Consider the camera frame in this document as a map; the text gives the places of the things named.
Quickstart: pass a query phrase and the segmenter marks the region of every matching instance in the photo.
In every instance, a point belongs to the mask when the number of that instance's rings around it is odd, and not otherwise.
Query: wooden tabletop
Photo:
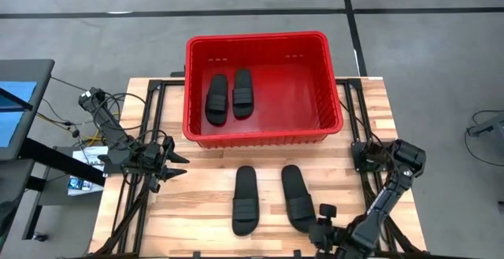
[[[128,93],[145,98],[149,79],[152,78],[131,78]],[[382,140],[397,138],[383,80],[362,78],[362,86],[372,131]],[[339,87],[338,91],[339,98],[345,103],[343,89]],[[357,95],[355,92],[352,95],[359,117]],[[155,94],[151,117],[154,116],[156,101]],[[143,103],[127,96],[121,125],[138,125],[142,113]],[[150,194],[141,256],[191,256],[196,250],[201,251],[202,256],[214,257],[291,256],[293,250],[301,250],[305,256],[315,254],[308,235],[297,232],[289,224],[280,180],[280,171],[285,165],[297,165],[301,169],[317,212],[321,203],[337,206],[336,225],[346,226],[365,211],[360,178],[354,171],[350,155],[353,137],[349,116],[344,110],[343,129],[328,136],[322,143],[213,150],[200,148],[185,139],[182,116],[183,86],[170,86],[165,94],[161,130],[173,136],[175,151],[191,163],[167,164],[173,168],[184,168],[187,174],[161,183],[159,193]],[[364,136],[364,128],[360,130],[361,136]],[[137,136],[138,131],[131,130],[128,134]],[[235,174],[242,165],[251,165],[256,170],[261,210],[258,227],[245,237],[234,235],[231,226]],[[122,176],[110,177],[106,181],[91,252],[102,246],[110,236],[121,183]],[[424,250],[424,238],[411,191],[402,196],[392,217],[410,241]],[[134,231],[130,228],[127,250],[132,249]]]

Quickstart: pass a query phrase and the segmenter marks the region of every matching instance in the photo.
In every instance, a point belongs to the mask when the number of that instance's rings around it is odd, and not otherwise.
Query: gray concrete floor
[[[354,8],[504,6],[504,0],[352,0]],[[66,13],[239,8],[343,8],[343,0],[0,0],[0,13]],[[358,15],[370,76],[384,76],[399,136],[427,150],[428,166],[413,193],[432,253],[502,258],[504,169],[472,159],[463,135],[471,115],[502,109],[504,13]],[[125,91],[129,77],[168,76],[183,69],[194,35],[320,30],[335,73],[356,76],[345,15],[0,20],[0,59],[53,58],[53,74],[82,87]],[[45,98],[70,120],[88,115],[79,91],[51,81]],[[40,112],[52,116],[46,105]],[[91,126],[84,133],[92,133]],[[75,142],[36,120],[30,136],[53,146]],[[492,136],[470,139],[481,157],[504,163]],[[34,174],[43,170],[37,167]],[[44,208],[38,231],[47,242],[20,241],[34,194],[27,192],[0,258],[79,256],[98,205]]]

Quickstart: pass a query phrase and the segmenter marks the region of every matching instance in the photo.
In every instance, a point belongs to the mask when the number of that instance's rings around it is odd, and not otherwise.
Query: black slide sandal
[[[235,74],[233,90],[233,114],[237,119],[249,117],[254,111],[254,89],[249,69],[240,69]]]
[[[254,168],[245,165],[236,172],[232,227],[235,235],[249,235],[259,224],[258,180]]]
[[[317,218],[301,170],[295,165],[282,168],[282,185],[289,221],[296,230],[308,233],[309,227],[317,222]]]
[[[217,74],[212,78],[206,95],[205,115],[208,122],[219,126],[226,122],[228,116],[228,78]]]

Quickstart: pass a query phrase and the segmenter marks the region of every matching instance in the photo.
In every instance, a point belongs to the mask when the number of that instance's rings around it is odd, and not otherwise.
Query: cable
[[[101,102],[98,106],[97,106],[97,110],[94,111],[93,113],[93,122],[94,122],[94,125],[96,125],[97,128],[100,128],[100,126],[98,126],[98,124],[96,124],[96,116],[98,115],[98,109],[101,108],[102,106],[106,105],[106,103],[110,100],[110,99],[113,99],[117,96],[132,96],[132,97],[135,97],[137,99],[139,99],[141,102],[143,102],[145,104],[145,101],[143,100],[143,98],[140,98],[139,96],[137,96],[136,94],[130,94],[130,93],[118,93],[118,94],[110,94],[110,96],[108,98],[106,98],[103,102]],[[121,128],[121,127],[112,127],[108,124],[102,124],[102,126],[104,127],[107,127],[107,128],[110,128],[110,129],[113,129],[113,130],[132,130],[132,129],[137,129],[137,128],[141,128],[143,126],[143,124],[140,124],[140,125],[137,125],[137,126],[134,126],[134,127],[130,127],[130,128]]]
[[[92,139],[88,139],[88,140],[91,140],[91,143],[89,143],[88,146],[93,146],[93,144],[95,144],[96,140],[101,140],[101,138],[98,138],[98,134],[100,133],[100,131],[97,129],[93,138]]]
[[[86,162],[88,165],[91,164],[91,162],[89,161],[89,159],[87,158],[87,155],[86,155],[86,152],[84,152],[84,149],[83,149],[83,143],[82,143],[82,138],[80,138],[80,136],[77,136],[77,140],[79,140],[79,148],[80,148],[80,151],[82,152],[82,155],[84,155],[84,157],[86,158]]]
[[[70,133],[72,133],[69,128],[66,128],[66,127],[63,127],[63,123],[62,122],[58,122],[56,120],[51,120],[50,118],[47,118],[45,115],[41,114],[41,113],[37,113],[37,117],[40,117],[42,120],[44,121],[47,121],[49,123],[51,123],[52,125],[54,126],[58,126],[59,128],[61,128],[62,130],[65,130],[65,131],[68,131]]]
[[[145,132],[143,132],[142,134],[140,134],[138,137],[136,137],[135,139],[133,139],[132,141],[128,142],[124,148],[115,148],[117,150],[127,150],[129,149],[129,146],[131,144],[133,144],[134,142],[138,141],[140,138],[142,138],[143,136],[149,134],[149,133],[154,133],[154,132],[160,132],[162,133],[165,137],[168,137],[168,134],[166,134],[166,132],[162,131],[161,129],[151,129],[151,130],[147,130]]]
[[[65,173],[63,176],[57,176],[57,177],[54,177],[52,179],[46,180],[46,183],[49,183],[51,181],[55,181],[56,179],[60,179],[60,178],[65,177],[67,175],[68,175],[68,173]]]
[[[51,105],[51,104],[50,104],[50,103],[49,103],[49,102],[48,102],[45,98],[42,98],[42,100],[46,102],[46,104],[49,106],[50,111],[52,111],[52,112],[53,112],[53,114],[54,114],[57,118],[59,118],[61,121],[64,121],[64,122],[69,122],[69,123],[70,123],[70,125],[74,125],[74,123],[73,123],[73,122],[70,122],[69,120],[66,120],[66,119],[61,118],[61,117],[60,117],[60,116],[56,113],[56,111],[54,111],[53,106],[52,106],[52,105]]]
[[[56,123],[56,124],[61,124],[61,125],[66,125],[66,126],[70,126],[70,124],[67,124],[66,122],[61,122],[61,121],[57,121],[57,120],[54,120],[52,118],[49,118],[46,115],[44,115],[43,113],[37,113],[37,115],[39,117],[42,117],[43,119],[49,121],[49,122]]]
[[[476,125],[478,125],[478,122],[476,121],[476,116],[480,113],[502,113],[504,112],[504,110],[494,110],[494,109],[484,109],[484,110],[480,110],[480,111],[477,111],[475,112],[473,115],[472,115],[472,121],[474,121],[474,123]]]
[[[496,167],[504,167],[504,164],[496,164],[494,162],[491,162],[491,161],[485,161],[484,159],[480,158],[480,157],[477,157],[470,149],[469,149],[469,145],[467,143],[467,136],[469,136],[469,129],[473,128],[474,126],[470,127],[470,128],[467,128],[467,130],[465,131],[465,134],[464,134],[464,144],[465,144],[465,148],[467,149],[468,153],[474,157],[475,159],[477,159],[478,161],[481,161],[487,165],[493,165],[493,166],[496,166]]]
[[[54,79],[54,80],[56,80],[56,81],[58,81],[58,82],[61,82],[61,83],[63,83],[63,84],[69,85],[70,87],[74,87],[74,88],[79,89],[79,90],[82,90],[82,91],[87,91],[87,90],[86,90],[86,89],[84,89],[83,87],[79,87],[79,86],[76,86],[76,85],[71,84],[71,83],[69,83],[69,82],[65,82],[65,81],[63,81],[63,80],[61,80],[61,79],[58,79],[58,78],[54,77],[54,76],[51,76],[50,78],[51,78],[51,79]]]

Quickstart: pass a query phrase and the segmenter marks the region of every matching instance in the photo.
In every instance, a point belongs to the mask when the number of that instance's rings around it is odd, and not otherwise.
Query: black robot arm
[[[166,135],[161,144],[156,140],[142,144],[127,135],[108,109],[104,91],[92,87],[79,96],[79,105],[93,116],[94,124],[107,140],[109,151],[106,156],[100,156],[106,166],[119,166],[124,173],[153,174],[156,176],[154,181],[166,181],[186,172],[165,166],[167,160],[173,163],[189,162],[174,153],[175,143],[171,136]]]
[[[375,249],[387,216],[411,188],[413,179],[424,171],[425,152],[405,141],[395,140],[389,147],[369,144],[365,150],[368,161],[387,165],[387,180],[366,213],[357,216],[346,228],[334,228],[331,217],[335,216],[335,207],[321,205],[321,214],[327,218],[312,226],[309,238],[324,251],[323,257],[330,256],[332,247],[337,246],[336,259],[367,258]]]

